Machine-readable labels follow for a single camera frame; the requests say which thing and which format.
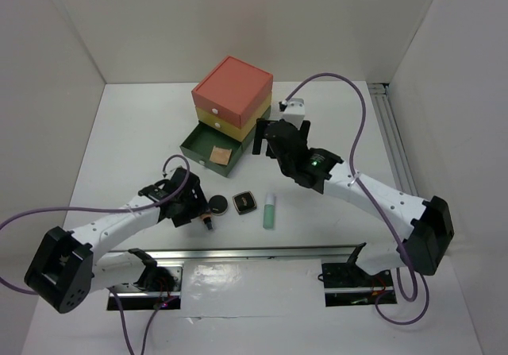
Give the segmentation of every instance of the stacked drawer box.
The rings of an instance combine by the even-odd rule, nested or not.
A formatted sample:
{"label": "stacked drawer box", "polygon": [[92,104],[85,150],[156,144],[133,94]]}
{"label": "stacked drawer box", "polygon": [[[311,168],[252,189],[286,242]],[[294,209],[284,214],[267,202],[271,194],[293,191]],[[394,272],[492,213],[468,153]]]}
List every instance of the stacked drawer box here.
{"label": "stacked drawer box", "polygon": [[[227,176],[254,138],[257,118],[269,118],[273,75],[228,56],[192,91],[198,126],[182,143],[185,156]],[[214,146],[231,149],[226,166],[210,162]]]}

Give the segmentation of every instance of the green drawer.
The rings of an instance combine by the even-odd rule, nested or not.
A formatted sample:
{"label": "green drawer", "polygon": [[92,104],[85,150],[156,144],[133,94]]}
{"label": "green drawer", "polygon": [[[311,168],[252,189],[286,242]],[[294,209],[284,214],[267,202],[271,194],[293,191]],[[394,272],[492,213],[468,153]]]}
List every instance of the green drawer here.
{"label": "green drawer", "polygon": [[[265,114],[263,114],[263,118],[270,117],[270,109],[271,108],[268,108]],[[256,127],[251,130],[242,142],[239,142],[199,122],[192,133],[190,133],[187,139],[180,145],[180,149],[187,158],[202,164],[219,175],[228,176],[235,164],[237,164],[243,151],[247,149],[247,146],[252,142],[252,139],[254,139],[255,132]],[[221,149],[232,150],[227,166],[210,161],[210,154],[214,146],[220,147]]]}

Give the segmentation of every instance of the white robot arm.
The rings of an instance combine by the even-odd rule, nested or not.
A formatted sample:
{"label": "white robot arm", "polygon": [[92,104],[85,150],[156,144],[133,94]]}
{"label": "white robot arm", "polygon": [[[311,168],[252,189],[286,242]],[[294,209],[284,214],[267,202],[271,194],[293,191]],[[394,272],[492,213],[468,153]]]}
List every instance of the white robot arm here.
{"label": "white robot arm", "polygon": [[[305,105],[300,98],[280,103],[280,121],[258,120],[253,154],[260,154],[266,139],[266,155],[277,159],[281,172],[297,184],[343,199],[368,214],[381,218],[357,180],[379,204],[400,237],[416,272],[431,276],[453,238],[448,204],[436,196],[426,201],[404,194],[360,172],[353,173],[348,163],[325,149],[309,149],[307,135],[310,123],[304,121]],[[350,259],[368,275],[406,266],[395,241],[366,243]]]}
{"label": "white robot arm", "polygon": [[74,310],[91,292],[116,284],[131,283],[139,288],[153,285],[163,268],[147,253],[130,249],[113,257],[104,257],[111,249],[137,232],[170,218],[175,226],[201,218],[213,229],[208,202],[199,178],[177,168],[171,179],[147,186],[120,209],[125,213],[108,214],[95,222],[65,231],[49,230],[25,275],[25,283],[60,313]]}

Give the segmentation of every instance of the green tube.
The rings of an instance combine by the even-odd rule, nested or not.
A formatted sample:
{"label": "green tube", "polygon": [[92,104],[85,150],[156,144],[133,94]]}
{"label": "green tube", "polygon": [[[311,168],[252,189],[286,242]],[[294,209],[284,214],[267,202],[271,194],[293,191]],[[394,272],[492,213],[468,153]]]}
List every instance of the green tube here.
{"label": "green tube", "polygon": [[267,194],[264,201],[263,228],[273,230],[275,224],[275,196],[272,193]]}

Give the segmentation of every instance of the cable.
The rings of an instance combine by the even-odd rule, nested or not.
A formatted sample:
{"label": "cable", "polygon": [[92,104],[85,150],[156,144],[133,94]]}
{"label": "cable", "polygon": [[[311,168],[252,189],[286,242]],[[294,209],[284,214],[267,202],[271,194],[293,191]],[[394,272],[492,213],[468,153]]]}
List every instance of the cable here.
{"label": "cable", "polygon": [[318,275],[317,279],[320,280],[322,283],[337,285],[337,287],[343,287],[344,286],[340,281],[330,280],[330,279],[325,280],[324,276],[323,276],[323,273]]}
{"label": "cable", "polygon": [[[118,296],[117,292],[112,287],[108,287],[108,290],[113,295],[114,300],[115,300],[115,302],[116,302],[116,304],[118,306],[118,312],[120,313],[120,320],[121,320],[121,329],[122,329],[122,331],[124,333],[125,344],[127,345],[127,349],[129,350],[129,354],[130,355],[136,355],[134,353],[133,346],[130,344],[129,333],[127,332],[127,324],[125,323],[125,312],[124,312],[123,306],[121,305],[120,297]],[[146,348],[146,341],[147,341],[147,337],[148,337],[148,331],[150,330],[150,325],[152,324],[153,319],[156,317],[157,313],[162,308],[162,306],[163,306],[162,303],[159,303],[157,305],[157,307],[153,311],[152,315],[150,315],[150,319],[148,320],[148,323],[146,324],[146,327],[144,328],[143,345],[141,347],[141,354],[140,355],[144,355],[144,349]]]}
{"label": "cable", "polygon": [[[381,290],[374,290],[374,287],[375,287],[374,280],[378,280],[379,283],[381,284],[381,286],[383,287],[383,289],[381,289]],[[374,297],[374,296],[379,295],[379,294],[384,294],[386,289],[387,289],[387,285],[384,283],[383,279],[380,276],[376,276],[375,278],[372,278],[372,295],[371,295],[371,297]]]}
{"label": "cable", "polygon": [[166,285],[166,292],[167,292],[167,297],[170,298],[171,295],[170,295],[170,290],[169,290],[169,283],[167,282],[166,279],[162,279],[162,281],[164,282],[164,284]]}
{"label": "cable", "polygon": [[421,310],[421,313],[416,318],[413,318],[413,319],[411,319],[409,321],[405,321],[405,322],[395,321],[392,318],[388,318],[381,311],[381,309],[379,308],[379,301],[381,300],[381,298],[384,297],[386,294],[390,293],[390,291],[385,291],[383,294],[378,295],[378,297],[375,299],[375,302],[374,302],[374,307],[377,310],[378,314],[381,316],[381,318],[383,318],[385,321],[388,321],[389,323],[393,323],[394,325],[397,325],[397,326],[412,325],[413,323],[416,323],[420,319],[423,318],[423,316],[425,315],[425,313],[429,309],[429,304],[430,304],[430,297],[429,296],[430,296],[430,293],[429,293],[429,285],[427,285],[427,281],[425,280],[425,277],[423,275],[420,275],[420,277],[421,277],[421,281],[423,283],[423,288],[425,289],[425,295],[426,295],[425,305],[424,305],[423,309]]}
{"label": "cable", "polygon": [[[308,79],[303,80],[302,83],[300,83],[285,98],[285,101],[287,102],[291,98],[293,98],[293,96],[300,89],[302,89],[302,87],[304,87],[308,82],[312,81],[313,79],[320,78],[320,77],[333,77],[335,79],[339,79],[341,81],[344,81],[350,87],[353,88],[353,90],[358,94],[358,97],[360,98],[360,103],[361,103],[361,106],[362,106],[362,114],[361,114],[361,120],[360,120],[360,127],[358,129],[358,132],[356,133],[355,140],[352,143],[351,151],[349,153],[349,167],[351,168],[352,175],[354,176],[354,174],[356,174],[356,169],[355,169],[356,146],[358,145],[358,141],[360,140],[362,132],[364,131],[365,120],[367,118],[367,106],[365,104],[364,96],[362,95],[362,92],[360,91],[360,89],[354,84],[354,82],[351,81],[350,79],[347,79],[346,77],[344,77],[342,75],[338,75],[338,74],[335,74],[335,73],[329,73],[329,72],[318,73],[316,75],[312,75]],[[411,296],[408,296],[406,294],[406,291],[404,290],[404,287],[402,286],[402,281],[401,281],[401,278],[400,278],[400,270],[399,270],[399,268],[397,268],[398,287],[400,289],[402,297],[406,301],[408,301],[408,302],[413,302],[418,297],[418,283],[417,283],[417,280],[416,280],[416,275],[415,275],[413,264],[411,262],[411,259],[410,259],[409,255],[407,254],[406,248],[404,248],[404,245],[402,244],[402,241],[401,241],[400,237],[398,236],[397,231],[395,230],[395,227],[391,223],[391,221],[388,218],[387,214],[384,213],[383,208],[381,208],[381,206],[379,205],[377,200],[375,200],[374,195],[367,189],[367,187],[365,186],[365,184],[361,181],[361,179],[359,177],[356,178],[356,182],[358,183],[358,185],[360,186],[360,188],[362,189],[364,194],[371,201],[371,203],[374,206],[374,208],[378,211],[379,215],[381,216],[381,219],[385,222],[385,224],[387,225],[388,229],[391,232],[391,235],[394,237],[395,242],[397,243],[397,248],[398,248],[398,251],[400,252],[400,254],[402,256],[402,260],[403,260],[404,264],[406,264],[406,266],[407,266],[407,268],[408,268],[408,270],[410,272],[411,283],[413,284],[413,293],[411,294]],[[375,308],[376,308],[376,310],[378,311],[378,313],[380,314],[380,316],[382,318],[386,319],[390,323],[394,323],[394,324],[397,324],[397,325],[410,325],[412,323],[415,323],[415,322],[419,321],[423,317],[423,315],[425,315],[425,312],[427,311],[427,307],[429,305],[429,300],[430,300],[429,288],[427,287],[427,283],[425,281],[425,278],[422,275],[420,275],[420,276],[423,279],[423,283],[424,283],[424,287],[425,287],[425,307],[424,307],[424,310],[422,311],[422,313],[419,316],[417,316],[415,319],[412,319],[412,320],[410,320],[408,322],[397,322],[397,321],[394,321],[393,319],[388,318],[387,316],[385,316],[384,314],[381,313],[381,311],[379,309],[379,306],[378,306],[378,301],[379,301],[380,297],[382,297],[385,294],[385,293],[383,293],[375,301]]]}
{"label": "cable", "polygon": [[[164,163],[164,166],[163,166],[163,172],[165,171],[167,164],[175,158],[180,158],[181,160],[183,160],[183,163],[185,163],[187,172],[185,174],[185,177],[183,178],[183,182],[182,182],[182,184],[180,184],[178,186],[178,188],[173,193],[171,193],[170,195],[166,196],[164,199],[161,199],[160,201],[158,201],[156,203],[148,204],[147,206],[139,206],[137,208],[130,208],[128,210],[127,209],[118,209],[118,208],[89,208],[89,207],[85,207],[85,206],[50,206],[50,207],[46,207],[46,208],[37,208],[35,210],[27,210],[25,212],[21,212],[20,214],[15,214],[14,216],[8,218],[2,224],[0,224],[0,230],[4,229],[8,224],[10,224],[11,222],[13,222],[15,220],[18,220],[19,218],[23,218],[25,216],[30,216],[31,214],[42,214],[44,212],[78,211],[78,212],[93,212],[93,213],[102,213],[102,214],[104,214],[104,213],[106,213],[106,214],[130,214],[132,212],[139,212],[141,210],[147,210],[149,208],[155,208],[155,207],[161,206],[161,205],[167,203],[169,200],[173,199],[175,196],[177,196],[178,193],[180,193],[180,191],[185,187],[185,184],[187,183],[187,181],[189,179],[189,175],[191,173],[191,170],[190,170],[191,166],[189,165],[189,161],[187,160],[187,158],[185,156],[179,155],[179,154],[171,155],[166,160],[166,162]],[[21,289],[20,287],[11,284],[10,282],[3,279],[1,276],[0,276],[0,284],[4,285],[5,287],[8,287],[11,290],[17,291],[18,293],[28,294],[28,295],[37,295],[37,293],[34,291]]]}
{"label": "cable", "polygon": [[160,295],[159,295],[159,299],[157,300],[157,303],[160,303],[160,302],[162,302],[162,295],[163,295],[163,293],[164,293],[164,286],[162,285],[162,281],[160,281],[160,280],[158,280],[158,279],[157,279],[156,281],[157,281],[157,282],[159,283],[159,285],[160,285]]}

